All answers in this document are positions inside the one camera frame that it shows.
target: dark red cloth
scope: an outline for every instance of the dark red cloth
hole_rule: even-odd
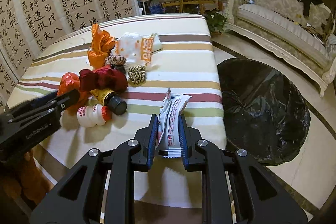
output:
[[[80,91],[110,88],[115,92],[121,93],[128,86],[126,76],[116,69],[111,69],[110,66],[105,66],[94,71],[83,69],[79,72],[79,75]]]

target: green stripe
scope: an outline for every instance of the green stripe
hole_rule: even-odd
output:
[[[51,91],[49,90],[44,90],[44,89],[40,89],[40,88],[26,88],[20,85],[16,85],[16,88],[18,88],[19,90],[24,90],[24,91],[29,91],[29,92],[37,92],[43,95],[47,95],[49,94]]]
[[[20,90],[30,91],[30,92],[38,92],[43,95],[50,93],[50,91],[43,90],[40,88],[24,88],[22,86],[17,85]],[[89,105],[97,104],[98,101],[96,99],[89,100]],[[127,112],[129,113],[138,113],[138,114],[159,114],[159,106],[146,106],[146,105],[127,105]],[[183,114],[186,117],[224,117],[223,110],[215,107],[201,107],[201,108],[186,108],[183,111]]]

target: tile floor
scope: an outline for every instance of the tile floor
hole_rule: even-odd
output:
[[[279,60],[271,52],[261,49],[248,38],[225,33],[213,37],[213,41],[247,58],[268,64],[286,75],[299,89],[303,97],[317,110],[336,131],[336,96],[333,85],[329,85],[323,98],[310,81],[296,70]],[[214,47],[217,64],[235,58],[233,55]],[[300,153],[291,162],[269,169],[292,186],[317,208],[321,208],[336,185],[336,140],[310,111],[310,129]]]

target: ornate sofa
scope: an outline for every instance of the ornate sofa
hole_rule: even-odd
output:
[[[296,23],[302,26],[309,23],[322,32],[321,25],[327,24],[330,13],[324,4],[314,6],[311,3],[309,17],[304,17],[303,3],[297,0],[228,0],[224,10],[225,30],[256,41],[302,70],[317,82],[323,97],[328,84],[335,78],[336,46],[328,42],[322,44]]]

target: black trash bin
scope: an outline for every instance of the black trash bin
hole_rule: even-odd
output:
[[[279,165],[299,153],[310,125],[304,98],[278,70],[250,59],[218,66],[228,143]]]

